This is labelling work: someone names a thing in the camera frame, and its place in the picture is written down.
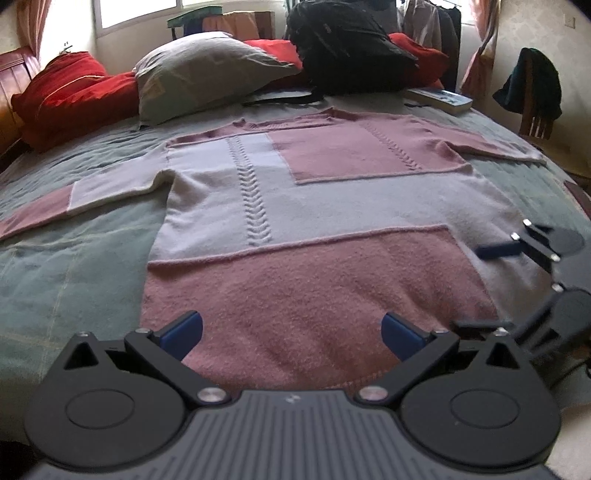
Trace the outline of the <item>grey pillow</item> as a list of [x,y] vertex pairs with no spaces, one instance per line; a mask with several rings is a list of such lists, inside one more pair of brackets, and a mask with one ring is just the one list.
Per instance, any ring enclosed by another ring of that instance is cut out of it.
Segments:
[[225,32],[182,37],[136,63],[139,119],[147,126],[162,124],[236,102],[297,73],[296,65]]

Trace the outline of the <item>hanging clothes on rack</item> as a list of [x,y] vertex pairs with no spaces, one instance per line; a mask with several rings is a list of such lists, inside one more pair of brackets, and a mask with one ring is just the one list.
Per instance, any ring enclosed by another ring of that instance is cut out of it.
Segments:
[[446,8],[433,1],[403,1],[399,8],[401,30],[412,40],[449,57],[449,67],[441,82],[450,91],[458,84],[462,13],[457,6]]

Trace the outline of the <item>black backpack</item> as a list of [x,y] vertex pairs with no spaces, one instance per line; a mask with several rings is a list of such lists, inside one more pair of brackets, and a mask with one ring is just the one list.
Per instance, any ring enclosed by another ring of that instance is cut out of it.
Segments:
[[287,14],[298,73],[259,89],[283,90],[288,103],[303,104],[325,96],[399,92],[418,70],[418,58],[396,45],[373,14],[353,1],[301,1]]

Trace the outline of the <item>pink curtain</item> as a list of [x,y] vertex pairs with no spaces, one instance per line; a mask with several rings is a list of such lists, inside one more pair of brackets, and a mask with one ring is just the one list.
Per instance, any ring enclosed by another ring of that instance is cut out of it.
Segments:
[[473,1],[472,6],[481,44],[468,65],[461,84],[461,93],[474,101],[480,101],[486,96],[494,67],[501,1]]
[[22,46],[28,46],[40,59],[41,42],[51,0],[19,0],[17,2],[17,32]]

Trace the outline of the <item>right pink curtain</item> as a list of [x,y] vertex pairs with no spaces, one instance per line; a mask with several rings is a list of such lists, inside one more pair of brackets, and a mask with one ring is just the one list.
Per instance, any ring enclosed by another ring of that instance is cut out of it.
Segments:
[[472,6],[481,44],[468,65],[461,84],[461,93],[474,101],[480,101],[486,96],[494,67],[501,1],[473,1]]

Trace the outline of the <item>left pink curtain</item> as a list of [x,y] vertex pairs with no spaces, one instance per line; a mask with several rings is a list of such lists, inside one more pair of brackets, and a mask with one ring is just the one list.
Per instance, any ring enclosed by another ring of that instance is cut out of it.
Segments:
[[17,32],[22,46],[28,46],[40,59],[41,42],[51,0],[19,0],[17,2]]

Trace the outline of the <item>pink and white sweater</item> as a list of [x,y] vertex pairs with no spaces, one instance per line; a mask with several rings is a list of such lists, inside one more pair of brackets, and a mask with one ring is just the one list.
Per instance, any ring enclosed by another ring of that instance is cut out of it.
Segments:
[[527,258],[476,256],[522,216],[468,155],[540,159],[414,115],[237,121],[47,194],[4,219],[1,235],[168,184],[141,326],[199,312],[204,337],[186,363],[230,390],[352,389],[396,363],[384,314],[433,330],[518,317],[548,289]]

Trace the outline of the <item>red pillow at headboard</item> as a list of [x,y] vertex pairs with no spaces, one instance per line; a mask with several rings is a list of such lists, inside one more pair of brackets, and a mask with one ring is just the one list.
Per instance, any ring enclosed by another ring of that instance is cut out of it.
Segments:
[[51,60],[11,106],[23,125],[22,140],[44,152],[138,115],[135,75],[109,75],[88,52]]

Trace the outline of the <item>green plaid bed blanket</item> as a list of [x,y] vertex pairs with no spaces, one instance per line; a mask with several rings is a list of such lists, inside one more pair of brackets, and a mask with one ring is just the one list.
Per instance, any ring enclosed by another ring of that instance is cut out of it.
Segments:
[[[329,109],[414,115],[489,140],[525,146],[517,136],[482,114],[469,112],[451,117],[429,107],[408,106],[394,95],[353,96],[308,105],[235,104],[155,127],[129,118],[44,154],[28,153],[16,160],[1,176],[1,222],[47,194],[143,156],[171,139],[237,121],[286,120]],[[550,161],[514,162],[474,155],[468,155],[467,161],[514,204],[522,223],[529,219],[589,233],[588,218],[564,186],[563,172]],[[4,435],[22,435],[27,401],[73,334],[89,331],[110,340],[142,327],[146,265],[164,220],[169,190],[164,183],[148,193],[116,200],[10,238],[1,235]]]

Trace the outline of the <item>wooden chair with clothes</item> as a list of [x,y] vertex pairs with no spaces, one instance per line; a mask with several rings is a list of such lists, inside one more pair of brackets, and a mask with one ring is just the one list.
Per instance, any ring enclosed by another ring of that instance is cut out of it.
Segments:
[[519,134],[549,140],[562,115],[562,86],[552,61],[540,50],[522,48],[516,66],[493,99],[522,116]]

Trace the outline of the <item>paperback book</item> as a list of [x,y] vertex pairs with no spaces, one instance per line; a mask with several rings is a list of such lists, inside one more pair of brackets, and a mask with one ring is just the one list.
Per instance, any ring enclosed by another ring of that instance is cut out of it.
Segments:
[[404,97],[422,105],[437,108],[451,115],[469,111],[473,100],[464,95],[437,88],[412,88],[404,91]]

